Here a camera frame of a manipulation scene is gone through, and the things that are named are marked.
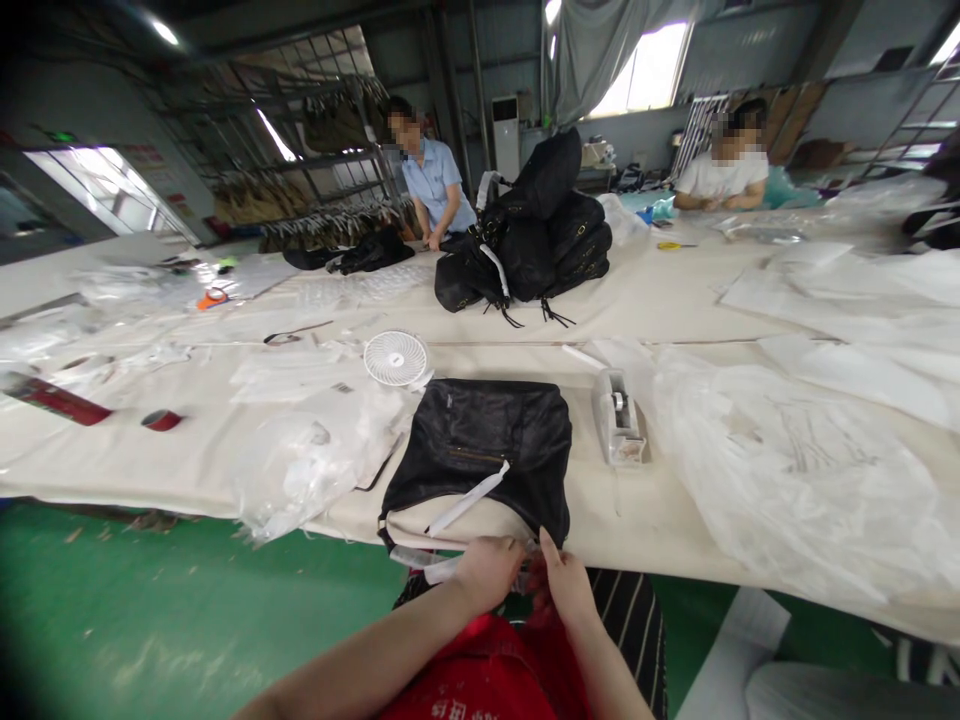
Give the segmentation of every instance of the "black bag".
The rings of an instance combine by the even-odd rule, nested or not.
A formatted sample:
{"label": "black bag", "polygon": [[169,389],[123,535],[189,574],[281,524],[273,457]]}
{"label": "black bag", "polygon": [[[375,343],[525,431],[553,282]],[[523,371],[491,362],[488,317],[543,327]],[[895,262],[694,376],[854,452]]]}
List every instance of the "black bag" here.
{"label": "black bag", "polygon": [[604,217],[603,205],[595,198],[576,190],[568,193],[557,212],[547,220],[553,262],[560,264],[567,253],[603,223]]}
{"label": "black bag", "polygon": [[510,294],[520,302],[540,297],[556,280],[547,225],[536,218],[510,218],[497,247]]}
{"label": "black bag", "polygon": [[573,290],[587,280],[594,280],[606,275],[610,269],[607,251],[612,244],[613,233],[610,232],[610,226],[607,223],[602,223],[599,227],[594,228],[593,232],[580,237],[579,241],[557,264],[556,281],[543,291],[541,307],[545,318],[549,317],[557,320],[561,325],[566,325],[566,322],[573,322],[554,313],[547,300],[568,290]]}
{"label": "black bag", "polygon": [[380,537],[392,550],[387,514],[463,495],[503,465],[487,497],[542,525],[560,546],[570,531],[563,490],[572,429],[556,385],[509,380],[432,380],[413,416],[410,442],[383,497]]}
{"label": "black bag", "polygon": [[300,270],[319,270],[336,257],[343,255],[346,250],[303,250],[302,248],[286,248],[283,259]]}
{"label": "black bag", "polygon": [[582,152],[576,128],[539,143],[513,188],[491,204],[491,215],[550,218],[577,182]]}
{"label": "black bag", "polygon": [[413,248],[403,242],[396,225],[387,225],[365,235],[359,245],[343,254],[340,263],[331,267],[330,272],[339,270],[342,275],[373,272],[412,258],[414,254]]}
{"label": "black bag", "polygon": [[481,299],[501,310],[510,305],[510,298],[503,295],[496,264],[473,235],[464,234],[457,252],[437,261],[433,291],[449,312],[459,312]]}

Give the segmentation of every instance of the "person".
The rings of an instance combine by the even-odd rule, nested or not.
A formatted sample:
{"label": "person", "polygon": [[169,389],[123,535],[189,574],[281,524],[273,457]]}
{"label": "person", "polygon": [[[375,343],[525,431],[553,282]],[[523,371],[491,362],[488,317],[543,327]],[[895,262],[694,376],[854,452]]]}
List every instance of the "person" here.
{"label": "person", "polygon": [[478,538],[450,580],[425,591],[412,576],[393,612],[234,720],[666,720],[663,618],[649,579],[588,572],[542,528],[540,545],[526,624],[491,612],[517,578],[524,544]]}
{"label": "person", "polygon": [[423,136],[416,112],[402,97],[394,95],[388,103],[387,124],[404,155],[403,177],[423,230],[423,243],[439,250],[451,234],[469,230],[477,215],[463,193],[450,148]]}
{"label": "person", "polygon": [[742,103],[726,121],[718,142],[694,158],[677,180],[678,210],[753,210],[763,202],[770,166],[760,145],[767,104]]}

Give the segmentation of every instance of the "gray curtain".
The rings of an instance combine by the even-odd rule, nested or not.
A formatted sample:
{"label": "gray curtain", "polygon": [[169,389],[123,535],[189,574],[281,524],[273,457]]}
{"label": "gray curtain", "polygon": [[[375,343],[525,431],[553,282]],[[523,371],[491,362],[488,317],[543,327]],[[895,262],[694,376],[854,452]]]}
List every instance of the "gray curtain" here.
{"label": "gray curtain", "polygon": [[556,52],[545,68],[553,125],[569,125],[593,110],[641,35],[690,18],[697,6],[695,0],[564,0],[551,27]]}

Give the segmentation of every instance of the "white portable fan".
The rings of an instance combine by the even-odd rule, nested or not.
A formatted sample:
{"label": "white portable fan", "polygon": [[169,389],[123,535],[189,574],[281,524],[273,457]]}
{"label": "white portable fan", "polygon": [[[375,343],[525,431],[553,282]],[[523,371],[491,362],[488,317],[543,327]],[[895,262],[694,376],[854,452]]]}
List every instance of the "white portable fan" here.
{"label": "white portable fan", "polygon": [[403,330],[386,330],[374,335],[363,351],[363,364],[377,382],[400,387],[433,375],[424,342]]}

